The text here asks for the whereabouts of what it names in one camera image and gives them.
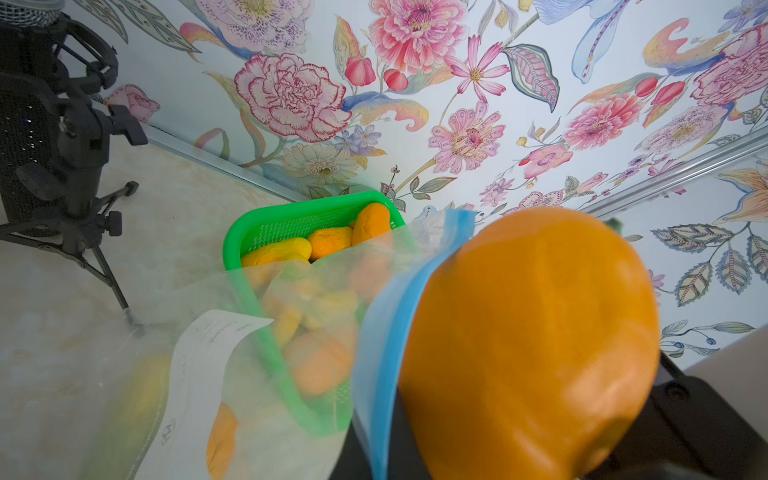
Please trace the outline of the clear zip-top bag blue zipper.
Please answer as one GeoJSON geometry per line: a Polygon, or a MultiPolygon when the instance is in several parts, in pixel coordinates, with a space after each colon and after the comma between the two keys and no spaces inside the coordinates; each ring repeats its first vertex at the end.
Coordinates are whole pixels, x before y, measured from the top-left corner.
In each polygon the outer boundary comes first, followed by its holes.
{"type": "Polygon", "coordinates": [[[106,333],[79,479],[386,479],[426,468],[397,391],[430,276],[473,236],[446,210],[314,263],[212,276],[106,333]]]}

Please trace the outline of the large orange mango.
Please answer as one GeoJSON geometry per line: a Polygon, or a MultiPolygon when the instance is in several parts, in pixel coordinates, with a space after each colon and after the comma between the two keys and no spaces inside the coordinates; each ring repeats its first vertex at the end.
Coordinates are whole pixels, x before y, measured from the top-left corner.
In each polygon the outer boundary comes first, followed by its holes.
{"type": "Polygon", "coordinates": [[[431,276],[398,390],[435,479],[575,479],[642,410],[660,320],[647,269],[561,207],[490,224],[431,276]]]}

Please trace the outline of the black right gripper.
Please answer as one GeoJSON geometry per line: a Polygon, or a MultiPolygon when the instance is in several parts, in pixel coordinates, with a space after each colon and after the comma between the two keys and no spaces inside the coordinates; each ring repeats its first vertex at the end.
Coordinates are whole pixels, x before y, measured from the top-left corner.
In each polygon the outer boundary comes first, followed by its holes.
{"type": "Polygon", "coordinates": [[[589,479],[765,479],[767,442],[704,380],[660,356],[640,415],[589,479]]]}

